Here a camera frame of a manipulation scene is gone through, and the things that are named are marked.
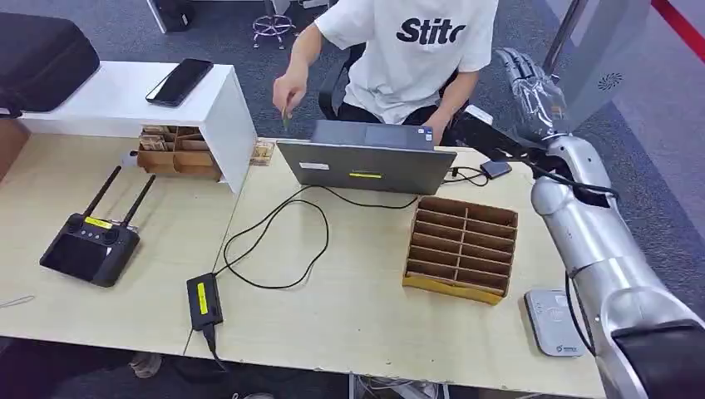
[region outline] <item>shoe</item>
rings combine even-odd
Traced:
[[[159,353],[138,352],[130,362],[130,367],[137,378],[153,377],[159,371],[160,366],[161,355]]]

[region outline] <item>black pants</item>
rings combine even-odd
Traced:
[[[419,108],[407,116],[402,125],[421,126],[428,121],[428,118],[430,118],[437,109],[438,106],[424,106]],[[340,121],[350,122],[382,123],[370,111],[364,110],[363,108],[357,106],[351,106],[347,102],[344,102],[340,105],[340,108],[338,108],[338,119]],[[453,145],[451,141],[448,140],[449,135],[446,134],[447,132],[448,129],[446,128],[446,131],[443,132],[441,145]]]

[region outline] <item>laptop lid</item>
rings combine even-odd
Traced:
[[[330,145],[281,140],[277,143],[302,185],[433,195],[455,152]]]

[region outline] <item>phone screen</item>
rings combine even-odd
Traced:
[[[152,89],[146,99],[160,104],[178,105],[212,66],[212,62],[187,58]]]

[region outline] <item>wooden sorting box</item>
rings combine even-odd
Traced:
[[[220,180],[222,172],[198,128],[162,127],[169,128],[158,134],[165,141],[165,149],[146,150],[141,144],[137,152],[138,166],[148,173],[195,175]]]
[[[422,198],[402,285],[496,305],[509,290],[518,216],[508,209]]]

